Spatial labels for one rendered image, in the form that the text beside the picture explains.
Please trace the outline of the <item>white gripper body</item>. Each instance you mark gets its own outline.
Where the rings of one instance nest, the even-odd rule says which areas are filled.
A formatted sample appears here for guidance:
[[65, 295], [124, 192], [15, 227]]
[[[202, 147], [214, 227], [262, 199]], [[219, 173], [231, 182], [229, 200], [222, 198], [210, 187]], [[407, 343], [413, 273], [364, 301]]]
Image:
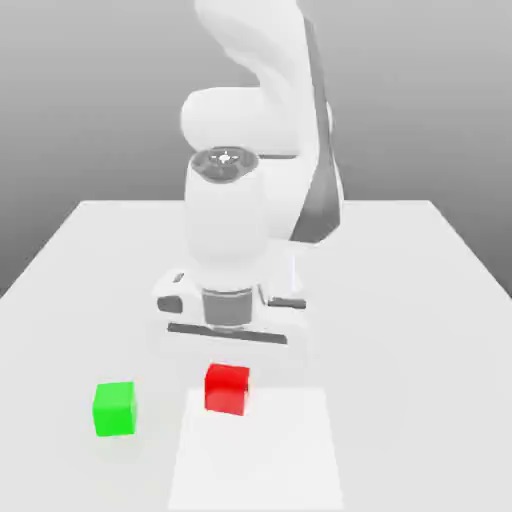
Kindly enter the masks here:
[[188, 352], [284, 352], [290, 342], [283, 333], [169, 321], [161, 332], [161, 347]]

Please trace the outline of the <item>small red cube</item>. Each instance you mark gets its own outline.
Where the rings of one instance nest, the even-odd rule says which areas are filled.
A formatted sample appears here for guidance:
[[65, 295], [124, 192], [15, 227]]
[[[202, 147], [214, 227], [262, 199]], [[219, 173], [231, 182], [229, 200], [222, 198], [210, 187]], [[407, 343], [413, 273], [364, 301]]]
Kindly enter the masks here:
[[204, 378], [205, 409], [243, 416], [249, 376], [250, 369], [247, 367], [211, 364]]

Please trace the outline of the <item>small green cube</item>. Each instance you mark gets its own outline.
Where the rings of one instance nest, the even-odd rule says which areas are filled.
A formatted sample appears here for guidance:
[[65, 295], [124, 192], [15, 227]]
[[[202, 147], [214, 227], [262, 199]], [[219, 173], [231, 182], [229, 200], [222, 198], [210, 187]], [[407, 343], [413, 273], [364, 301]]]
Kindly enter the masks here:
[[135, 383], [125, 381], [98, 384], [92, 415], [98, 437], [134, 435], [137, 424]]

